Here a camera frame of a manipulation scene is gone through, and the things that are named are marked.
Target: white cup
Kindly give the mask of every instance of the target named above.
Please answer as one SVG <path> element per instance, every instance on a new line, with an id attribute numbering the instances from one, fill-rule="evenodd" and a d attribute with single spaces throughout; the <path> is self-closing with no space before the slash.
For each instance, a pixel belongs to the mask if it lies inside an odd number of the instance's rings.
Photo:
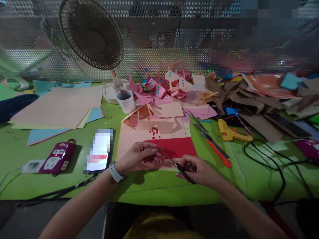
<path id="1" fill-rule="evenodd" d="M 124 113 L 129 114 L 133 110 L 135 110 L 135 102 L 133 97 L 133 92 L 130 90 L 124 90 L 126 95 L 130 95 L 130 97 L 126 100 L 120 100 L 121 98 L 121 92 L 118 92 L 116 94 L 116 99 L 119 102 L 122 110 Z"/>

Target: hand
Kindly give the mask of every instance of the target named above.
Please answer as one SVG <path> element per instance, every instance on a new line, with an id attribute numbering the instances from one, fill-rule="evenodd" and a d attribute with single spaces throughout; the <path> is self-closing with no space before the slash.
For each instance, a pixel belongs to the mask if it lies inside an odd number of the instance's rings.
<path id="1" fill-rule="evenodd" d="M 179 164 L 191 179 L 206 187 L 216 189 L 220 184 L 227 182 L 200 157 L 185 154 Z M 177 176 L 187 180 L 181 173 Z"/>
<path id="2" fill-rule="evenodd" d="M 156 144 L 149 142 L 136 142 L 126 152 L 126 154 L 119 161 L 115 163 L 115 168 L 120 175 L 125 175 L 131 171 L 146 157 L 152 156 L 152 163 L 157 164 L 162 162 L 161 158 L 164 158 L 162 154 L 156 152 Z"/>

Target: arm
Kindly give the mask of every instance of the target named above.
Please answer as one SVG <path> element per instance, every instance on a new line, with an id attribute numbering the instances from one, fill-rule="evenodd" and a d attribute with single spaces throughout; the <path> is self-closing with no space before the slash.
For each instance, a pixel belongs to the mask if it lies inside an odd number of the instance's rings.
<path id="1" fill-rule="evenodd" d="M 202 158 L 184 155 L 181 166 L 190 171 L 187 174 L 197 183 L 216 190 L 223 203 L 242 223 L 252 238 L 288 238 L 282 229 L 268 216 L 258 210 L 233 185 L 216 173 Z M 178 177 L 185 179 L 181 173 Z"/>
<path id="2" fill-rule="evenodd" d="M 128 152 L 115 163 L 120 175 L 131 172 L 145 157 L 154 155 L 156 145 L 146 142 L 135 143 Z M 152 163 L 160 161 L 156 153 Z M 77 196 L 68 201 L 51 219 L 40 235 L 45 238 L 75 238 L 114 191 L 117 183 L 109 170 L 105 170 Z"/>

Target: scissors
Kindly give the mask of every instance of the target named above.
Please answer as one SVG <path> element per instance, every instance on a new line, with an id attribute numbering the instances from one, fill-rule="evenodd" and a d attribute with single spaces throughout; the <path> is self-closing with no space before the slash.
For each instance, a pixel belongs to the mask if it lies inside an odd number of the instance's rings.
<path id="1" fill-rule="evenodd" d="M 168 156 L 166 155 L 166 153 L 164 152 L 163 148 L 158 147 L 158 149 L 159 149 L 166 157 L 168 157 Z M 168 158 L 176 165 L 177 169 L 180 171 L 180 173 L 181 173 L 188 181 L 190 181 L 192 184 L 196 184 L 195 181 L 192 180 L 192 179 L 188 176 L 188 174 L 185 172 L 185 170 L 183 169 L 183 167 L 182 167 L 179 163 L 175 163 L 170 157 L 168 157 Z"/>
<path id="2" fill-rule="evenodd" d="M 196 123 L 195 127 L 202 133 L 202 135 L 206 138 L 206 141 L 209 145 L 215 150 L 218 156 L 223 160 L 224 164 L 227 168 L 232 167 L 232 163 L 230 161 L 230 157 L 228 154 L 209 136 L 208 131 L 204 128 L 204 126 L 199 122 L 199 120 L 190 112 L 190 118 L 192 118 Z"/>

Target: fan grille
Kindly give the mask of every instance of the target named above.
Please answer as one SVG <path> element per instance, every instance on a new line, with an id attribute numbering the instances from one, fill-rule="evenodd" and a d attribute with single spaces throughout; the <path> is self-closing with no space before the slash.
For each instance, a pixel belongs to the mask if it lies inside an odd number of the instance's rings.
<path id="1" fill-rule="evenodd" d="M 63 35 L 86 63 L 102 70 L 122 61 L 123 38 L 112 16 L 93 0 L 64 0 L 60 7 Z"/>

